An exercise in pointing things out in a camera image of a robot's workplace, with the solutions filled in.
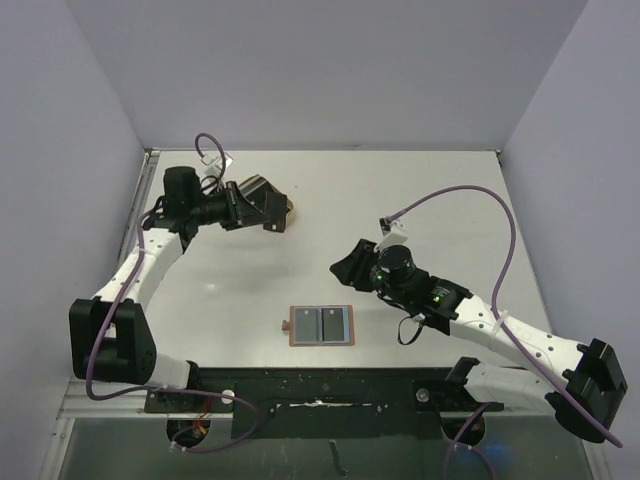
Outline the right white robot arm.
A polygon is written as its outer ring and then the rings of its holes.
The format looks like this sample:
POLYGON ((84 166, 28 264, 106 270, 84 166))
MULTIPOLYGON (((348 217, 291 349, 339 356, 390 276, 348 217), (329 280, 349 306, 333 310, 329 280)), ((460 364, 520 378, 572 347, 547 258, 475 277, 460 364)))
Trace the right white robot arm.
POLYGON ((474 402, 522 406, 547 413, 575 436, 592 442, 621 441, 610 428, 628 384, 615 350, 594 338, 565 339, 518 320, 469 289, 416 266, 410 249, 360 240, 330 272, 344 286, 373 293, 427 327, 481 346, 514 363, 493 367, 460 360, 445 384, 459 409, 474 402))

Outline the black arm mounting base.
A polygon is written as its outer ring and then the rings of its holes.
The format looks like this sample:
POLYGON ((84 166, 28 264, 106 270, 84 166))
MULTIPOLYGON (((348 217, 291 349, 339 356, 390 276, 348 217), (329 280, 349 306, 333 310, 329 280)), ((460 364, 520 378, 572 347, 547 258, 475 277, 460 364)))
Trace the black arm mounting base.
POLYGON ((144 410, 186 419, 208 412, 238 437, 253 423, 257 439, 438 439, 444 416, 462 417, 479 402, 446 368, 204 368, 197 387, 226 390, 255 406, 189 394, 149 394, 144 410))

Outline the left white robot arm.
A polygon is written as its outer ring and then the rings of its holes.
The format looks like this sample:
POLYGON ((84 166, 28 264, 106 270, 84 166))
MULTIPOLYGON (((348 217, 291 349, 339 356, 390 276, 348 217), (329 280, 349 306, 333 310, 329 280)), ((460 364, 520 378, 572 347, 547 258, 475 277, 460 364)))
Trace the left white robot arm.
POLYGON ((168 399, 190 411, 204 395, 195 379, 197 366, 158 351, 146 309, 200 228, 261 226, 280 232, 286 225, 287 197, 265 190, 249 199, 234 181, 207 193, 196 170, 187 166, 167 169, 163 188, 153 208, 143 214, 134 248, 112 279, 92 298, 71 305, 72 366, 90 398, 97 396, 92 389, 96 381, 121 383, 127 391, 168 389, 168 399))

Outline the tan leather card holder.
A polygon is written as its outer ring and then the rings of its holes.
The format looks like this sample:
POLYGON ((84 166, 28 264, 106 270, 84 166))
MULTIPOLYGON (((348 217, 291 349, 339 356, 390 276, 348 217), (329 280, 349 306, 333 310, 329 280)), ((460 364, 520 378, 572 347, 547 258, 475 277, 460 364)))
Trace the tan leather card holder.
POLYGON ((353 346, 355 344, 354 310, 352 305, 319 305, 319 306, 291 306, 289 317, 282 321, 281 330, 288 336, 290 347, 319 347, 319 346, 353 346), (319 340, 311 344, 297 344, 294 341, 294 310, 296 308, 317 308, 319 320, 319 340), (322 310, 337 308, 344 311, 345 340, 343 342, 326 343, 322 339, 322 310))

